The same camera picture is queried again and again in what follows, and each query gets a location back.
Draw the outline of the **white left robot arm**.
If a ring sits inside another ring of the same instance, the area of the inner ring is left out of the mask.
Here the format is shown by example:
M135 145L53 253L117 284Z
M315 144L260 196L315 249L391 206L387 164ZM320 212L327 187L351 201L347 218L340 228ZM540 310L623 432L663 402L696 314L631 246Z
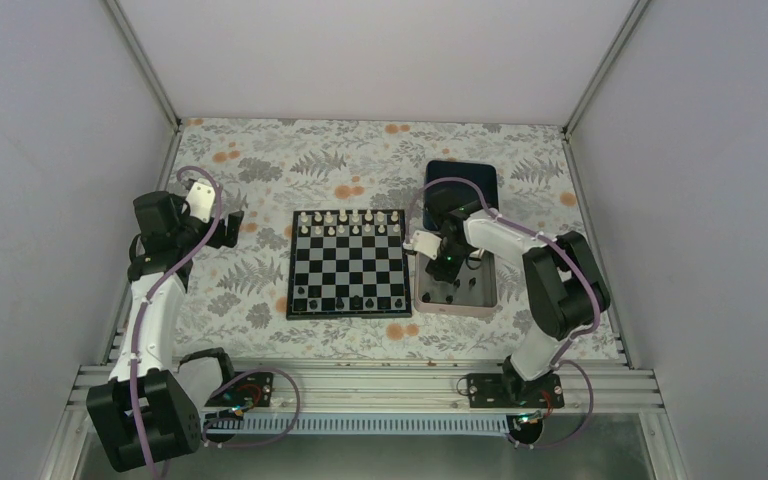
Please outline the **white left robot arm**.
M131 309L122 351L108 380L89 389L86 408L112 468L127 472L187 455L201 443L200 410L230 402L238 377L223 348L173 361L174 330L201 248L237 243L243 212L214 214L216 188L194 184L133 202L140 228L129 254Z

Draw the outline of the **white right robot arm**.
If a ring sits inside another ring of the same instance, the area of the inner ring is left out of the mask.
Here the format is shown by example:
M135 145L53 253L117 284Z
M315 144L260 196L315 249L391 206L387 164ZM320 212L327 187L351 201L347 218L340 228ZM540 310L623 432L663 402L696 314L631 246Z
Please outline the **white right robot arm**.
M539 379L560 366L575 339L598 328L611 304L593 251L577 231L551 237L504 216L467 179L443 177L423 188L436 229L416 231L406 245L427 258L434 280L454 283L478 250L523 270L537 329L505 359L501 391L509 404L525 407L538 397Z

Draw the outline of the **black chess piece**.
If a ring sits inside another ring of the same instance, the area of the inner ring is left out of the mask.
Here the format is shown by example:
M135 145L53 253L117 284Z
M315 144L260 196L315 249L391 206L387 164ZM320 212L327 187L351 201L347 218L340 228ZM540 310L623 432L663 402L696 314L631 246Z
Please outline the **black chess piece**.
M358 311L363 309L363 298L361 296L355 295L350 298L350 305L351 310Z

